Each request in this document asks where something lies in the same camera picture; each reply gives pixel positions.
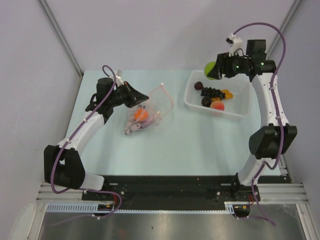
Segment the green toy apple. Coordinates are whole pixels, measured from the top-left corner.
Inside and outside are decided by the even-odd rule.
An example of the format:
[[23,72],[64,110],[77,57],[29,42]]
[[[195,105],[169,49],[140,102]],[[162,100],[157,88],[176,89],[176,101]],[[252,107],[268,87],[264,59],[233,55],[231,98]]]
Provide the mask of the green toy apple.
[[215,61],[208,62],[204,67],[204,75],[209,80],[218,80],[219,78],[213,72],[213,69],[216,65]]

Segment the orange toy tangerine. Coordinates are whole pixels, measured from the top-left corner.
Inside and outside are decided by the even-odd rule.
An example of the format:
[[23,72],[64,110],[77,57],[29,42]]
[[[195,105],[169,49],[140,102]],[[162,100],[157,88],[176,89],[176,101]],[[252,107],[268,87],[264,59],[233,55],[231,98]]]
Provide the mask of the orange toy tangerine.
[[133,117],[135,121],[145,121],[149,118],[149,113],[145,108],[138,108],[133,113]]

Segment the clear zip top bag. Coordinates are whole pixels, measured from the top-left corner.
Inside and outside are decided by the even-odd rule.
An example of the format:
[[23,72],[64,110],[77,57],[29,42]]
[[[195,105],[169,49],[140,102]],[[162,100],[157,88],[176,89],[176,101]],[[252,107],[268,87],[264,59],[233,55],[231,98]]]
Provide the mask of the clear zip top bag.
[[163,119],[173,110],[175,105],[174,101],[170,96],[170,94],[168,93],[168,91],[166,90],[163,83],[161,83],[158,87],[153,89],[148,94],[148,96],[149,96],[149,100],[127,110],[126,121],[124,122],[124,133],[125,133],[125,127],[128,122],[137,123],[137,124],[140,124],[142,122],[142,121],[135,121],[134,119],[134,112],[138,108],[146,109],[148,111],[149,117],[151,116],[151,114],[157,111],[160,111],[161,120],[158,125],[154,125],[148,128],[140,128],[139,130],[134,131],[133,133],[159,126],[160,123],[163,121]]

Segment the grey toy fish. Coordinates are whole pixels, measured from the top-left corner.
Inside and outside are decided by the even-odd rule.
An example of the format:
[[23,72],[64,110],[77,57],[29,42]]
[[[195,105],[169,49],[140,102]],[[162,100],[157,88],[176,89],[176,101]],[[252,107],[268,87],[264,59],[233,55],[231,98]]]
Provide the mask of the grey toy fish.
[[134,122],[128,122],[124,129],[125,135],[130,135],[131,133],[138,131],[141,128],[141,125],[139,123]]

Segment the toy peach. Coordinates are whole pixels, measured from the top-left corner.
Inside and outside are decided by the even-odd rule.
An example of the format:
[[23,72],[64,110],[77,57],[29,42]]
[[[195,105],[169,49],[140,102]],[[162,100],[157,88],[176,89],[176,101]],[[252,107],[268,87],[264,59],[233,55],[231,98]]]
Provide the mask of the toy peach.
[[224,103],[222,101],[216,100],[216,101],[213,101],[210,104],[210,108],[211,109],[215,109],[215,110],[219,110],[219,111],[224,111],[225,110],[225,105],[224,105]]

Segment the purple toy eggplant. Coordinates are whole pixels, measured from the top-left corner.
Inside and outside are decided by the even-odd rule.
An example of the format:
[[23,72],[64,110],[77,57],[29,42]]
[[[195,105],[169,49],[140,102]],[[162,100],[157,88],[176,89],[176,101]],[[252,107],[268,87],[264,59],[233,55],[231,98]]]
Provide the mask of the purple toy eggplant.
[[151,126],[157,126],[161,121],[161,112],[157,111],[151,114],[146,120],[143,120],[140,125],[142,129],[149,128]]

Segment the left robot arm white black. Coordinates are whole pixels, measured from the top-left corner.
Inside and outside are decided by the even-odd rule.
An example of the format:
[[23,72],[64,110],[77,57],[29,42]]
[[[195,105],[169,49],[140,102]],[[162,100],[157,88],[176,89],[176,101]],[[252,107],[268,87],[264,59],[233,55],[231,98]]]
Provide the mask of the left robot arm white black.
[[135,90],[127,81],[117,84],[110,77],[98,79],[96,93],[92,95],[79,126],[57,145],[48,145],[44,149],[45,182],[53,187],[63,187],[65,191],[93,190],[98,199],[107,199],[111,188],[104,184],[103,176],[85,171],[82,152],[97,131],[107,123],[115,107],[125,105],[133,108],[148,99],[147,95]]

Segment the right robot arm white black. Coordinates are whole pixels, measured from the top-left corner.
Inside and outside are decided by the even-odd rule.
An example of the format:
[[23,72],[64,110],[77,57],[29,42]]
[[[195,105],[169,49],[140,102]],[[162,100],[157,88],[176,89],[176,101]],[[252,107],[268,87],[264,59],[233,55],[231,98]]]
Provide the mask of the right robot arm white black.
[[245,74],[257,95],[260,111],[260,129],[248,142],[250,155],[244,167],[235,175],[231,184],[230,195],[233,200],[242,201],[247,196],[257,197],[256,186],[264,170],[274,170],[283,155],[298,134],[296,126],[290,125],[282,108],[278,85],[278,65],[267,60],[266,41],[251,39],[247,41],[246,50],[242,50],[243,41],[231,34],[226,42],[230,45],[228,52],[217,55],[213,66],[206,65],[205,76],[210,80],[232,78]]

